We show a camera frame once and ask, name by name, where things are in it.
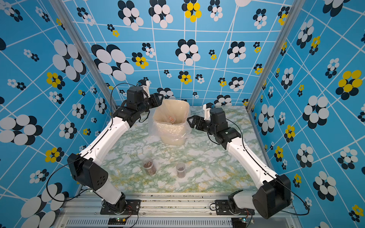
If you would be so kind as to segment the tall clear tea jar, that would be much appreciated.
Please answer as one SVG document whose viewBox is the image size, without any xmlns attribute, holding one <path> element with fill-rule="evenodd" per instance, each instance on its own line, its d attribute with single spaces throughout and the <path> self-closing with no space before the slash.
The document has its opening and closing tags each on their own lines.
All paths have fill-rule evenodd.
<svg viewBox="0 0 365 228">
<path fill-rule="evenodd" d="M 180 124 L 181 123 L 181 103 L 178 100 L 164 100 L 159 109 L 158 121 L 168 124 Z"/>
</svg>

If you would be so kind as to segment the small tea jar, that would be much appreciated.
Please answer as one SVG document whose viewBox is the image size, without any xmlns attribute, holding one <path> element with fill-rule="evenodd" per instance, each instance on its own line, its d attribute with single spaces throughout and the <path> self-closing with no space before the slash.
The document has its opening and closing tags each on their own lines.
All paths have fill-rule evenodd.
<svg viewBox="0 0 365 228">
<path fill-rule="evenodd" d="M 176 173 L 178 178 L 184 178 L 186 176 L 186 166 L 184 163 L 179 162 L 176 165 Z"/>
</svg>

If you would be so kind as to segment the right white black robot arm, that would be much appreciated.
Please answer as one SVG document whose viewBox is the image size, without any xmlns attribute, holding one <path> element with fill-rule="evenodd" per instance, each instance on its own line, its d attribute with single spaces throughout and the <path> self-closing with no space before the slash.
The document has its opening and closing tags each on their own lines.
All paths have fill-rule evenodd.
<svg viewBox="0 0 365 228">
<path fill-rule="evenodd" d="M 230 214 L 240 215 L 246 211 L 251 215 L 255 211 L 269 219 L 279 212 L 285 212 L 294 195 L 289 178 L 284 174 L 278 175 L 252 151 L 238 125 L 228 125 L 231 121 L 222 108 L 210 106 L 204 111 L 204 116 L 188 117 L 189 126 L 213 136 L 213 143 L 221 145 L 238 160 L 257 188 L 252 196 L 245 195 L 243 191 L 230 194 L 227 200 Z"/>
</svg>

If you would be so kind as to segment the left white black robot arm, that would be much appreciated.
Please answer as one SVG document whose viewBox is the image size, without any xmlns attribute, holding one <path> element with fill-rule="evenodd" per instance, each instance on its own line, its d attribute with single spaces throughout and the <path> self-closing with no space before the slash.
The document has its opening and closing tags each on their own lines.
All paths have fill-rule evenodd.
<svg viewBox="0 0 365 228">
<path fill-rule="evenodd" d="M 112 114 L 100 135 L 86 149 L 67 159 L 71 177 L 102 198 L 115 213 L 125 211 L 125 195 L 110 182 L 108 172 L 101 165 L 118 139 L 141 119 L 141 114 L 159 107 L 163 99 L 159 93 L 150 94 L 147 85 L 130 87 L 127 99 Z"/>
</svg>

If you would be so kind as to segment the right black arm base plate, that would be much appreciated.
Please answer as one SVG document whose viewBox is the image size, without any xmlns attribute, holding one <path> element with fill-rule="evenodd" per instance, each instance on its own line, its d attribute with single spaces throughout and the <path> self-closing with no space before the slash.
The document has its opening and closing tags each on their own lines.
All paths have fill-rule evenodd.
<svg viewBox="0 0 365 228">
<path fill-rule="evenodd" d="M 213 203 L 214 209 L 213 211 L 216 212 L 216 215 L 220 216 L 251 216 L 255 215 L 255 210 L 253 209 L 240 209 L 233 204 L 229 200 L 224 199 L 216 199 Z"/>
</svg>

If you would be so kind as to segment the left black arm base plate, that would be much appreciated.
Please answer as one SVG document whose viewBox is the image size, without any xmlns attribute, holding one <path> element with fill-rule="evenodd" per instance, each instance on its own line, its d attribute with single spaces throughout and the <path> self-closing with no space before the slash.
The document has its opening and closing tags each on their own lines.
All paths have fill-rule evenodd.
<svg viewBox="0 0 365 228">
<path fill-rule="evenodd" d="M 124 202 L 122 209 L 117 209 L 116 206 L 110 207 L 107 202 L 102 201 L 101 215 L 138 215 L 141 208 L 140 199 L 127 199 Z"/>
</svg>

